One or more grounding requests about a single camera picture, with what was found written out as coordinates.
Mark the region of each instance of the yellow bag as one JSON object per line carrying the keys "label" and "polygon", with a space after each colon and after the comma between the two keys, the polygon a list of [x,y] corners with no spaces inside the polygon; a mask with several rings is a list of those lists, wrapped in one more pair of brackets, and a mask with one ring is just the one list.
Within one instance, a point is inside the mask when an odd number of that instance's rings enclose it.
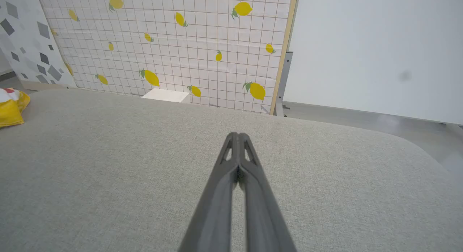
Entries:
{"label": "yellow bag", "polygon": [[21,113],[30,102],[25,92],[17,89],[0,89],[0,127],[24,123]]}

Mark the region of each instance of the gray tabletop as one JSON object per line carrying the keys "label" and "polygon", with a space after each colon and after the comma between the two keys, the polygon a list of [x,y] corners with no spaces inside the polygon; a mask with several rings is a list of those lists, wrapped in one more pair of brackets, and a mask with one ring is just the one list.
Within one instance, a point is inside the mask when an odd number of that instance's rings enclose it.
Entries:
{"label": "gray tabletop", "polygon": [[[176,251],[229,132],[250,135],[299,251],[461,251],[463,192],[364,129],[104,94],[31,95],[0,129],[2,251]],[[234,191],[232,249],[245,250]]]}

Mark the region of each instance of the wooden strip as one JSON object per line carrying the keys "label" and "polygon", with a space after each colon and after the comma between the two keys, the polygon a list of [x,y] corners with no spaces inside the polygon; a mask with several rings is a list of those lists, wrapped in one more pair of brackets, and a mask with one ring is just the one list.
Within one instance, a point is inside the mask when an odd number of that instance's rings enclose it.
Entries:
{"label": "wooden strip", "polygon": [[289,40],[291,39],[293,19],[294,19],[294,14],[296,13],[296,4],[297,4],[297,0],[291,0],[291,4],[289,5],[288,22],[286,23],[285,38],[283,41],[283,47],[281,48],[280,64],[278,65],[278,73],[276,74],[275,89],[273,90],[273,98],[272,98],[272,105],[270,107],[270,115],[273,115],[273,111],[275,110],[275,102],[276,102],[276,98],[278,94],[278,88],[280,87],[281,72],[283,71],[285,54],[286,54],[286,51],[288,50]]}

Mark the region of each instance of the white rectangular object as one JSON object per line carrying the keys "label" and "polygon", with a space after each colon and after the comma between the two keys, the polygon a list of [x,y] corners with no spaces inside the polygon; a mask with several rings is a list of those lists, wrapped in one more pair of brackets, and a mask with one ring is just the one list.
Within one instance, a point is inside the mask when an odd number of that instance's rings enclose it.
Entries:
{"label": "white rectangular object", "polygon": [[188,92],[179,92],[166,89],[152,89],[142,98],[190,104],[190,97],[188,97],[188,95]]}
{"label": "white rectangular object", "polygon": [[287,102],[463,125],[463,0],[299,0]]}

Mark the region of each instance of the lemon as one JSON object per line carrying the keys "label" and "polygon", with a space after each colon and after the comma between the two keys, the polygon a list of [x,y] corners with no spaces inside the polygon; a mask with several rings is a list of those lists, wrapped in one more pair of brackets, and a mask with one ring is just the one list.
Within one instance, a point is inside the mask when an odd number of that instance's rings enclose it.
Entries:
{"label": "lemon", "polygon": [[67,64],[67,63],[64,63],[64,64],[65,64],[66,67],[68,68],[69,73],[71,73],[71,76],[74,76],[74,72],[72,72],[71,66],[69,66],[69,64]]}
{"label": "lemon", "polygon": [[217,51],[217,55],[215,56],[215,60],[217,60],[217,61],[222,60],[222,53],[220,51]]}
{"label": "lemon", "polygon": [[122,8],[124,2],[122,0],[109,0],[109,10],[111,12],[115,11],[116,9]]}
{"label": "lemon", "polygon": [[177,21],[178,25],[182,27],[188,26],[188,23],[184,20],[183,15],[181,15],[179,12],[175,14],[175,20]]}
{"label": "lemon", "polygon": [[268,53],[272,54],[272,53],[275,53],[275,49],[270,45],[270,44],[267,44],[267,46],[265,46],[265,49],[268,51]]}
{"label": "lemon", "polygon": [[201,90],[195,86],[188,86],[188,90],[190,90],[195,96],[201,97]]}
{"label": "lemon", "polygon": [[235,8],[233,8],[233,12],[231,12],[231,17],[235,19],[235,17],[238,17],[238,14],[241,16],[246,16],[252,11],[251,5],[249,3],[242,1],[235,5]]}
{"label": "lemon", "polygon": [[74,13],[73,10],[69,10],[69,16],[71,16],[71,19],[75,20],[75,21],[80,21],[81,19],[79,19],[79,17],[76,15],[76,13]]}
{"label": "lemon", "polygon": [[104,85],[108,85],[108,80],[104,76],[96,74],[95,77],[99,79],[99,81],[101,81],[101,83],[103,83]]}
{"label": "lemon", "polygon": [[146,39],[147,41],[149,41],[149,42],[154,41],[154,39],[151,38],[151,37],[149,36],[149,34],[147,34],[147,33],[145,33],[145,39]]}
{"label": "lemon", "polygon": [[249,91],[249,89],[251,89],[251,95],[255,99],[263,100],[263,98],[265,97],[265,89],[261,85],[257,83],[253,83],[253,82],[248,82],[248,83],[243,84],[243,89],[245,87],[246,87],[246,91]]}
{"label": "lemon", "polygon": [[58,33],[55,30],[50,29],[50,31],[51,31],[51,34],[53,34],[53,36],[55,36],[55,37],[58,36]]}
{"label": "lemon", "polygon": [[145,78],[146,81],[149,82],[149,84],[154,85],[159,87],[159,79],[157,78],[156,74],[149,70],[142,69],[139,71],[139,76],[142,76],[142,78]]}

